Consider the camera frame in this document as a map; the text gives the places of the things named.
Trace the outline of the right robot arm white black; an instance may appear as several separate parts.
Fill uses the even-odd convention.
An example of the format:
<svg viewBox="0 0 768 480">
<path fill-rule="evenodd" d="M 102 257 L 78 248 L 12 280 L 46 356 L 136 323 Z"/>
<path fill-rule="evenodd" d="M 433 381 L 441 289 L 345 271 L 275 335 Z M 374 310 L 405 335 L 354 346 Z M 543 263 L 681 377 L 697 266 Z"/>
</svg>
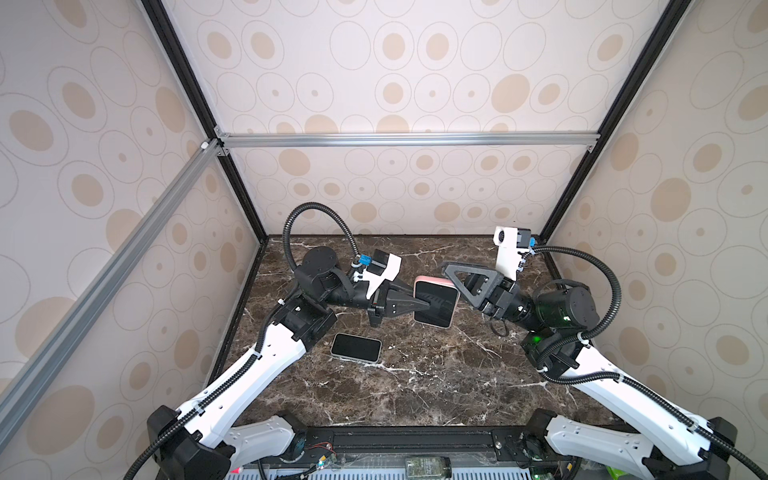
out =
<svg viewBox="0 0 768 480">
<path fill-rule="evenodd" d="M 526 330 L 520 345 L 545 381 L 576 387 L 633 429 L 621 432 L 543 413 L 526 443 L 545 443 L 561 456 L 590 460 L 641 479 L 726 479 L 730 460 L 749 464 L 735 447 L 734 425 L 676 406 L 592 345 L 618 314 L 621 286 L 604 262 L 586 252 L 573 254 L 608 281 L 611 302 L 604 316 L 598 315 L 590 289 L 580 282 L 556 280 L 553 291 L 531 296 L 511 276 L 492 268 L 457 262 L 442 267 L 475 309 Z"/>
</svg>

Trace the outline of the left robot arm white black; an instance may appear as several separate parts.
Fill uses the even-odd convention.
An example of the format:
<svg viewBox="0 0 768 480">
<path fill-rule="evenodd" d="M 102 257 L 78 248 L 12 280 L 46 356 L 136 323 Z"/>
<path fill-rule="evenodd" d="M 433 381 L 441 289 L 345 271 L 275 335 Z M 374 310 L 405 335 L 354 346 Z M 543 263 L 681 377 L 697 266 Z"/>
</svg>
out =
<svg viewBox="0 0 768 480">
<path fill-rule="evenodd" d="M 244 410 L 336 323 L 334 307 L 357 308 L 374 325 L 427 310 L 429 302 L 397 281 L 400 257 L 377 250 L 344 271 L 326 246 L 309 250 L 293 269 L 295 287 L 270 312 L 254 346 L 177 409 L 161 406 L 147 421 L 149 445 L 129 467 L 132 479 L 149 460 L 168 479 L 223 479 L 265 457 L 293 455 L 303 426 L 288 415 L 236 426 Z"/>
</svg>

